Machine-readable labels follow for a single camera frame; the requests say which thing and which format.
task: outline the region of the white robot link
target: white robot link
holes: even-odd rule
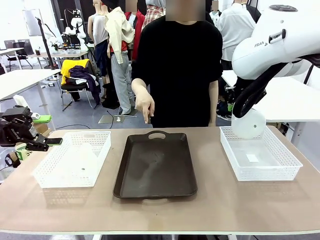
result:
[[[266,119],[252,107],[264,97],[272,78],[302,74],[311,64],[320,67],[317,16],[312,10],[304,14],[292,6],[272,5],[262,14],[252,37],[236,47],[232,68],[238,77],[252,80],[232,110],[232,130],[238,137],[252,139],[264,131]]]
[[[73,18],[71,20],[72,29],[69,27],[69,24],[67,22],[68,26],[65,28],[64,34],[66,34],[66,35],[76,35],[76,37],[80,41],[81,50],[87,51],[88,48],[87,48],[86,43],[85,43],[85,38],[86,38],[87,35],[85,33],[84,23],[83,23],[83,20],[81,18],[81,12],[80,12],[80,10],[75,9],[75,10],[72,11],[72,14],[73,14]]]

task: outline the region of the white plastic basket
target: white plastic basket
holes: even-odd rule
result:
[[[230,126],[220,131],[238,181],[292,181],[303,166],[268,127],[250,140],[238,138]]]
[[[68,132],[33,172],[41,188],[93,187],[111,147],[110,131]]]

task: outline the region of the dark brown tray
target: dark brown tray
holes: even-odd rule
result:
[[[165,138],[150,139],[152,134]],[[151,131],[128,136],[113,195],[120,199],[166,199],[198,190],[187,135]]]

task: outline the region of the white wall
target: white wall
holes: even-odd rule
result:
[[[33,50],[39,49],[39,47],[44,49],[41,36],[29,36],[23,10],[30,9],[40,9],[43,22],[49,27],[57,27],[50,0],[3,0],[0,7],[0,45],[2,48],[5,40],[30,39]],[[30,62],[35,64],[37,59],[30,59]]]

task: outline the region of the wooden tabletop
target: wooden tabletop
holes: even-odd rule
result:
[[[219,128],[165,129],[186,133],[198,184],[196,195],[170,200],[113,196],[127,137],[150,129],[111,130],[111,149],[93,188],[41,189],[32,171],[47,153],[36,152],[0,185],[0,230],[77,235],[320,232],[320,173],[278,130],[271,130],[303,164],[294,181],[238,182]]]
[[[62,51],[57,54],[54,54],[51,52],[50,55],[52,58],[79,58],[87,53],[88,51],[81,51],[79,53],[70,54],[70,53],[67,53],[66,51]],[[28,55],[28,58],[47,58],[47,57],[48,57],[48,54],[46,52],[41,52],[40,55],[36,55],[36,54]]]

